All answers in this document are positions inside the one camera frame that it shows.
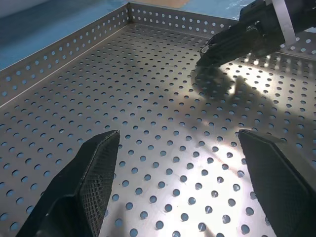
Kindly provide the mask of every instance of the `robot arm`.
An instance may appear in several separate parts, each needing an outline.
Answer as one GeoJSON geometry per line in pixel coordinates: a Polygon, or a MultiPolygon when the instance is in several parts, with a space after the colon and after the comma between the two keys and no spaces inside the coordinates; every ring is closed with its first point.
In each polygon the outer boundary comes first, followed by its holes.
{"type": "Polygon", "coordinates": [[[315,25],[316,0],[256,0],[241,9],[237,24],[211,38],[197,65],[216,67],[249,52],[266,56],[315,25]]]}

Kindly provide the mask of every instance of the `perforated metal tray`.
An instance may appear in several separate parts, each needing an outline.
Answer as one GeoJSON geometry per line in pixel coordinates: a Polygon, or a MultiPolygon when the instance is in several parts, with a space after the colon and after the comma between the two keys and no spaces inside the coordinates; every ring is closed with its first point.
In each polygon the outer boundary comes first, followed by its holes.
{"type": "Polygon", "coordinates": [[[236,134],[270,133],[316,162],[316,37],[197,68],[234,23],[129,3],[1,71],[1,235],[17,233],[83,141],[119,129],[101,237],[274,237],[236,134]]]}

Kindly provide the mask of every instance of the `metal tray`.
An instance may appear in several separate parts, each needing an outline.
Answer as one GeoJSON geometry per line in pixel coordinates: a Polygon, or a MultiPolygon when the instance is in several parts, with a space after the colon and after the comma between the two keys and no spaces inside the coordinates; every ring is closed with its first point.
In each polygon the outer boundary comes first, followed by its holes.
{"type": "Polygon", "coordinates": [[[83,141],[119,129],[101,237],[274,237],[237,133],[270,133],[316,162],[316,36],[197,68],[234,23],[128,3],[2,70],[1,235],[16,235],[83,141]]]}

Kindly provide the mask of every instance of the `blue surface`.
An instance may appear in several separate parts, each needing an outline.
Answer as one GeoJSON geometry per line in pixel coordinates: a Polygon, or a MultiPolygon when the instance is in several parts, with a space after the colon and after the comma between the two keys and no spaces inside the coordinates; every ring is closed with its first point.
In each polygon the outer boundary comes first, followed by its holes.
{"type": "MultiPolygon", "coordinates": [[[[181,9],[237,19],[252,0],[190,0],[181,9]]],[[[51,0],[0,19],[0,70],[126,4],[125,0],[51,0]]]]}

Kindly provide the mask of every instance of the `perforated sheet metal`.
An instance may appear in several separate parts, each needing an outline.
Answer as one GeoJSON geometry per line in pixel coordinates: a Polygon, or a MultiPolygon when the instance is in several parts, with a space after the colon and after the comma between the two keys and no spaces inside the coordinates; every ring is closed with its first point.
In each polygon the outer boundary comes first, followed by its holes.
{"type": "Polygon", "coordinates": [[[315,67],[247,55],[195,67],[207,38],[130,24],[1,108],[0,233],[14,236],[95,134],[121,134],[101,237],[275,237],[240,128],[316,159],[315,67]]]}

